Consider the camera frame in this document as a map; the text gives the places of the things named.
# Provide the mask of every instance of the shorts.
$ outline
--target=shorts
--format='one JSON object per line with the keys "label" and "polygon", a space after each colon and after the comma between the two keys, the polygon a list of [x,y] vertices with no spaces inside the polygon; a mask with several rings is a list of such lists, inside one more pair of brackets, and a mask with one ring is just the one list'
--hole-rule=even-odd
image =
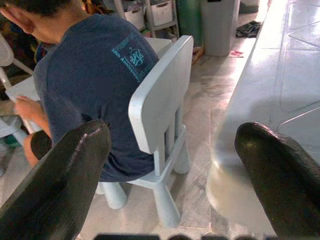
{"label": "shorts", "polygon": [[31,150],[38,160],[42,159],[52,148],[51,138],[45,131],[37,131],[31,139]]}

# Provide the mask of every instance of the person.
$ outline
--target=person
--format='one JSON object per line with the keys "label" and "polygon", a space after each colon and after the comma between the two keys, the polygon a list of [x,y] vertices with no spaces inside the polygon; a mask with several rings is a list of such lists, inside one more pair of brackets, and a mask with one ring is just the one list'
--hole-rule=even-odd
{"label": "person", "polygon": [[69,130],[91,120],[109,125],[112,147],[101,182],[127,182],[154,169],[139,150],[128,106],[158,58],[128,21],[90,15],[81,0],[0,0],[0,12],[24,32],[54,44],[33,78],[41,104],[17,97],[16,111],[43,131],[29,135],[24,152],[34,166]]}

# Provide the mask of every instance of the chair leg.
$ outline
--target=chair leg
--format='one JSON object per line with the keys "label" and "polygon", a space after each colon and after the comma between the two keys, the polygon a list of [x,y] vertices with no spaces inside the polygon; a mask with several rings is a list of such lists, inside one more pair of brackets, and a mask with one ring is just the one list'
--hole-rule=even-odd
{"label": "chair leg", "polygon": [[22,130],[19,129],[15,133],[12,134],[14,138],[18,141],[18,143],[23,146],[24,145],[24,140],[27,137],[27,134]]}
{"label": "chair leg", "polygon": [[169,192],[167,185],[160,182],[153,189],[159,220],[166,228],[175,228],[180,221],[180,213]]}
{"label": "chair leg", "polygon": [[186,140],[184,140],[178,159],[174,164],[173,170],[177,174],[186,174],[190,170],[190,158]]}
{"label": "chair leg", "polygon": [[121,209],[127,202],[127,195],[119,182],[101,182],[105,198],[111,209]]}
{"label": "chair leg", "polygon": [[98,195],[105,194],[104,187],[102,186],[102,182],[98,182],[98,186],[96,186],[95,193]]}

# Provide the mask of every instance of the tiled floor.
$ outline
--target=tiled floor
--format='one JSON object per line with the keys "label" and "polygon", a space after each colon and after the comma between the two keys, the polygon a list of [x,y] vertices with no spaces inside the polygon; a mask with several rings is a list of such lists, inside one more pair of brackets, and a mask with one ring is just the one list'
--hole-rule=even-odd
{"label": "tiled floor", "polygon": [[[239,16],[239,25],[253,19],[263,21],[266,10],[267,0],[260,0],[259,14]],[[215,132],[254,43],[255,38],[236,39],[234,49],[244,52],[244,58],[203,56],[192,66],[184,104],[191,170],[185,175],[173,173],[168,183],[181,212],[179,227],[166,229],[159,224],[151,190],[124,184],[128,201],[120,210],[110,209],[103,195],[95,195],[79,240],[91,240],[98,233],[156,234],[162,240],[176,234],[184,234],[194,240],[205,234],[218,234],[230,239],[243,235],[254,235],[257,239],[263,237],[219,216],[206,196]],[[10,196],[30,171],[22,148],[16,148],[7,157],[8,169],[0,177],[0,203]]]}

